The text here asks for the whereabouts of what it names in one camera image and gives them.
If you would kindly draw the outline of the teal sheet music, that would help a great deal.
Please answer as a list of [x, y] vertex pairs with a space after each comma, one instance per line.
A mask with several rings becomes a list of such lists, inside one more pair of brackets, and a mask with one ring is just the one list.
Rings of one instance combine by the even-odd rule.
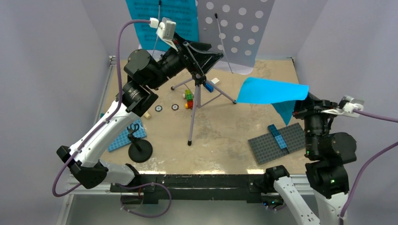
[[308, 92], [308, 85], [248, 77], [240, 88], [236, 102], [272, 105], [285, 125], [288, 125], [296, 101], [304, 100]]
[[174, 32], [185, 40], [199, 41], [195, 0], [127, 0], [126, 4], [133, 20], [150, 20], [134, 24], [141, 48], [167, 51]]

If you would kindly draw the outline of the cream microphone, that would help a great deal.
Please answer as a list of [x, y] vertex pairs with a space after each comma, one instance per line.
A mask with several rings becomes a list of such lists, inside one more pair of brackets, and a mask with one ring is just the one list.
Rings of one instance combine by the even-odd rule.
[[149, 113], [149, 112], [145, 112], [144, 113], [144, 117], [147, 119], [147, 120], [149, 120], [149, 119], [151, 119], [151, 114]]

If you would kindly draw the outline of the black microphone desk stand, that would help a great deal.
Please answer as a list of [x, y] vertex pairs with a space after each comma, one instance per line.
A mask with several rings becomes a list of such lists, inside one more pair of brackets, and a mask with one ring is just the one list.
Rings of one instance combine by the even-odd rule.
[[147, 140], [137, 138], [134, 134], [139, 130], [139, 124], [131, 124], [127, 127], [129, 134], [127, 138], [131, 145], [128, 150], [128, 155], [133, 162], [143, 163], [147, 161], [153, 153], [153, 146]]

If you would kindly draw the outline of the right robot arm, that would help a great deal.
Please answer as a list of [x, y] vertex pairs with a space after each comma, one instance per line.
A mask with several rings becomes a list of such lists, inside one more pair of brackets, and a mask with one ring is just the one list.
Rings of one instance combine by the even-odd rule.
[[304, 120], [306, 177], [316, 198], [319, 215], [309, 208], [283, 165], [268, 168], [259, 184], [264, 193], [277, 192], [299, 225], [337, 225], [348, 199], [349, 179], [344, 165], [356, 161], [356, 140], [345, 132], [330, 133], [338, 115], [358, 117], [363, 100], [344, 96], [339, 103], [309, 93], [295, 103], [293, 117]]

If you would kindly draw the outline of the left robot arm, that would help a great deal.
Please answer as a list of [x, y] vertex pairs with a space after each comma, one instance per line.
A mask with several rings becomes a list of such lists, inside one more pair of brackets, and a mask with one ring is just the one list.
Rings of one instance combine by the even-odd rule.
[[210, 44], [173, 41], [156, 60], [144, 49], [133, 51], [124, 66], [128, 81], [121, 87], [108, 112], [75, 144], [61, 146], [57, 155], [79, 183], [91, 189], [107, 183], [121, 184], [127, 191], [139, 188], [138, 171], [130, 164], [118, 165], [100, 160], [112, 141], [155, 103], [160, 86], [182, 70], [205, 75], [223, 54], [212, 52]]

